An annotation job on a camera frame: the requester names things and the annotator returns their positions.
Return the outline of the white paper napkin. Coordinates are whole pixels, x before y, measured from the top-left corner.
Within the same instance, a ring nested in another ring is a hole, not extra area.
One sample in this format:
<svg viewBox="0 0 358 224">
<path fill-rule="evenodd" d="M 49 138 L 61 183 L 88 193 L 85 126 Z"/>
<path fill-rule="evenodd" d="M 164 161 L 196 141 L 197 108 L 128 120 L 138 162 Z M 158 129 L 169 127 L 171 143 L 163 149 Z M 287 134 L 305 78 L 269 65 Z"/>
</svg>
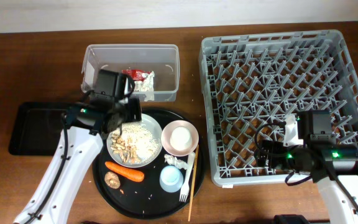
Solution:
<svg viewBox="0 0 358 224">
<path fill-rule="evenodd" d="M 135 70 L 134 82 L 135 89 L 134 91 L 145 92 L 144 101 L 153 101 L 154 100 L 154 71 L 146 72 L 143 70 Z"/>
</svg>

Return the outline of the red snack wrapper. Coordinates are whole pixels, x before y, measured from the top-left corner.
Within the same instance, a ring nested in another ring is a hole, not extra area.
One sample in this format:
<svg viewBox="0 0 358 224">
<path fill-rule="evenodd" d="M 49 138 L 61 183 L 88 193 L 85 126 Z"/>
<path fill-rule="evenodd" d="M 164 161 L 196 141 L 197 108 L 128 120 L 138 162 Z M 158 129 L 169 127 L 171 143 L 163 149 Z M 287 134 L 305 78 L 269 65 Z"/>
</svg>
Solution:
<svg viewBox="0 0 358 224">
<path fill-rule="evenodd" d="M 151 72 L 137 69 L 122 70 L 122 73 L 131 76 L 134 81 L 144 81 L 151 74 Z"/>
</svg>

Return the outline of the pink bowl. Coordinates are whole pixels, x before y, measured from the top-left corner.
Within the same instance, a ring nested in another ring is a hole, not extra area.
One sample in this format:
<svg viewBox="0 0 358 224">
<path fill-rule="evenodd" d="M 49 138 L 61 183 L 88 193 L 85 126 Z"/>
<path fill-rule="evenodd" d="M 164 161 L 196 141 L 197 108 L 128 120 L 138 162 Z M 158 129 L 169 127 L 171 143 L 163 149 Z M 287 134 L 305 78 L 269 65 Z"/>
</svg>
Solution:
<svg viewBox="0 0 358 224">
<path fill-rule="evenodd" d="M 182 157 L 193 152 L 199 144 L 197 129 L 188 121 L 168 123 L 161 134 L 163 148 L 171 155 Z"/>
</svg>

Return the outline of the white cup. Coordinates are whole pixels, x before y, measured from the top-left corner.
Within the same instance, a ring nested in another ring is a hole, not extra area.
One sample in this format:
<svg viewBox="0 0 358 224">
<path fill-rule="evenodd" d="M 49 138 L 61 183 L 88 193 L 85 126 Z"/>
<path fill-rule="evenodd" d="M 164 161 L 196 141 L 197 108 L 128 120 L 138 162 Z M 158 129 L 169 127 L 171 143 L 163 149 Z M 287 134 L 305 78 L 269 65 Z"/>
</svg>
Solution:
<svg viewBox="0 0 358 224">
<path fill-rule="evenodd" d="M 170 144 L 177 151 L 187 150 L 192 144 L 190 131 L 184 126 L 175 128 L 171 134 Z"/>
</svg>

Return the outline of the light blue cup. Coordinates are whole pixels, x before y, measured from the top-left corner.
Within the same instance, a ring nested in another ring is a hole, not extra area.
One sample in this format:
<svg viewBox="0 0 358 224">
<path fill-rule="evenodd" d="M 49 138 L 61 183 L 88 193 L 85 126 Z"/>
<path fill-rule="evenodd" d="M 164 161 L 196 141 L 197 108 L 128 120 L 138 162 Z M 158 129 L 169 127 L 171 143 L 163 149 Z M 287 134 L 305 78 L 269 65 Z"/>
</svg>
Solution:
<svg viewBox="0 0 358 224">
<path fill-rule="evenodd" d="M 174 193 L 181 189 L 184 179 L 178 168 L 169 165 L 162 169 L 159 181 L 164 191 Z"/>
</svg>

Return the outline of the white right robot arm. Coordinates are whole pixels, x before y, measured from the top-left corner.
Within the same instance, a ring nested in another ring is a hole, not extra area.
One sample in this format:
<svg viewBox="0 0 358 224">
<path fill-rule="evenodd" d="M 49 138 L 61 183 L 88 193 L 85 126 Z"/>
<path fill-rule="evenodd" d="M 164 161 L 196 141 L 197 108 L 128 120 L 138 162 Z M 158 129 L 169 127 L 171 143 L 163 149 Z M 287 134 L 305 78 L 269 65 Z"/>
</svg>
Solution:
<svg viewBox="0 0 358 224">
<path fill-rule="evenodd" d="M 256 142 L 259 166 L 289 171 L 288 186 L 312 180 L 328 209 L 331 223 L 358 223 L 358 149 L 327 137 L 303 137 L 303 144 Z"/>
</svg>

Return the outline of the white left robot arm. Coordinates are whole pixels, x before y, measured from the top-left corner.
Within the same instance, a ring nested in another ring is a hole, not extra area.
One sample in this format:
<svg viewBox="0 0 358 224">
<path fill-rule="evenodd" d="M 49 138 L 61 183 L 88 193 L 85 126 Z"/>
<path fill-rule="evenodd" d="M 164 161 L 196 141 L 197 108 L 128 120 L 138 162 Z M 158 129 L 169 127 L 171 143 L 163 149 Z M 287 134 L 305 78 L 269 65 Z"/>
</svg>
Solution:
<svg viewBox="0 0 358 224">
<path fill-rule="evenodd" d="M 106 136 L 122 123 L 141 119 L 140 101 L 110 106 L 75 103 L 62 114 L 55 154 L 37 190 L 15 223 L 66 223 L 85 174 L 102 151 Z"/>
</svg>

